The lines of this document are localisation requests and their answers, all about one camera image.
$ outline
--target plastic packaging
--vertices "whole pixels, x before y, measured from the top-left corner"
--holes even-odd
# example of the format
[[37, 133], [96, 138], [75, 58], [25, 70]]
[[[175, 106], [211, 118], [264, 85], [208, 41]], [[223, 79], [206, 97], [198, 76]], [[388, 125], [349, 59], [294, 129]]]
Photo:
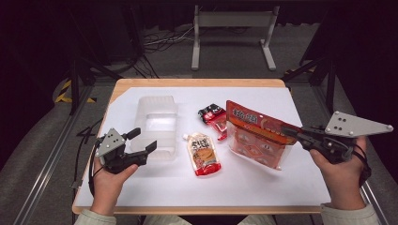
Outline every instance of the plastic packaging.
[[177, 105], [172, 96], [141, 97], [134, 124], [141, 128], [141, 134], [131, 140], [131, 151], [142, 151], [150, 143], [158, 141], [157, 149], [148, 159], [175, 159], [176, 122]]
[[239, 155], [280, 170], [296, 139], [281, 133], [285, 122], [247, 109], [233, 101], [226, 103], [228, 145]]
[[187, 148], [197, 176], [217, 172], [222, 167], [210, 137], [202, 133], [193, 133], [185, 134], [183, 138], [188, 141]]
[[219, 137], [217, 140], [221, 141], [227, 137], [225, 109], [216, 104], [211, 104], [203, 110], [198, 111], [198, 114], [205, 124], [210, 125], [218, 132]]

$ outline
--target red snack bag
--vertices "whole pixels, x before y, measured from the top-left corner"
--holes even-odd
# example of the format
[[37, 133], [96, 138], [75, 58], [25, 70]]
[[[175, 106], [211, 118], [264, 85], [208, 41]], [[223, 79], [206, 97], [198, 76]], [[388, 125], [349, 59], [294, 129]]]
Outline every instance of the red snack bag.
[[226, 138], [226, 111], [216, 104], [211, 104], [203, 110], [198, 111], [202, 121], [212, 126], [218, 133], [217, 140], [221, 141]]

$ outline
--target metal stand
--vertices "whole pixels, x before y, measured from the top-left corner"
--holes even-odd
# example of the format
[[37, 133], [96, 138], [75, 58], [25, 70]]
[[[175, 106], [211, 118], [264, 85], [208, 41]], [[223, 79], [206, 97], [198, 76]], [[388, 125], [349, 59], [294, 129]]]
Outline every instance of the metal stand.
[[240, 26], [240, 27], [266, 27], [266, 37], [260, 40], [261, 48], [266, 57], [269, 70], [275, 70], [276, 66], [269, 50], [269, 43], [272, 32], [278, 17], [279, 7], [273, 11], [259, 12], [226, 12], [226, 11], [200, 11], [195, 6], [194, 32], [195, 40], [193, 43], [191, 69], [199, 69], [200, 39], [199, 27], [217, 27], [217, 26]]

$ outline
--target hand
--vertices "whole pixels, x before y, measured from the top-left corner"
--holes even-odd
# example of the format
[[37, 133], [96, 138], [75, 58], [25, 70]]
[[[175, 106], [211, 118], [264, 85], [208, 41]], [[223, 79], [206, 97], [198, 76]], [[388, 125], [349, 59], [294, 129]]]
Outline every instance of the hand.
[[[358, 137], [357, 145], [366, 152], [366, 138]], [[358, 147], [354, 148], [363, 155]], [[316, 166], [321, 170], [326, 185], [329, 188], [331, 203], [329, 207], [342, 210], [356, 210], [364, 208], [365, 202], [360, 195], [360, 174], [363, 163], [353, 155], [352, 159], [339, 164], [331, 164], [322, 154], [312, 149], [311, 156]]]
[[[101, 168], [100, 159], [94, 158], [94, 172]], [[94, 176], [94, 201], [90, 210], [100, 215], [113, 216], [117, 198], [120, 195], [124, 182], [138, 169], [137, 165], [131, 165], [123, 172], [113, 174], [100, 170]]]

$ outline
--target sleeve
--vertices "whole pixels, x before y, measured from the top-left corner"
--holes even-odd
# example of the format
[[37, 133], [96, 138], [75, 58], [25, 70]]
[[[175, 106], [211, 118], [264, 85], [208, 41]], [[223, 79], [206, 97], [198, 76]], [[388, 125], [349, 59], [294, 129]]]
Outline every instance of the sleeve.
[[371, 204], [360, 210], [339, 210], [321, 204], [325, 225], [378, 225], [378, 217]]
[[83, 212], [77, 218], [75, 225], [115, 225], [115, 217], [106, 217], [100, 214], [96, 214], [89, 210], [83, 210]]

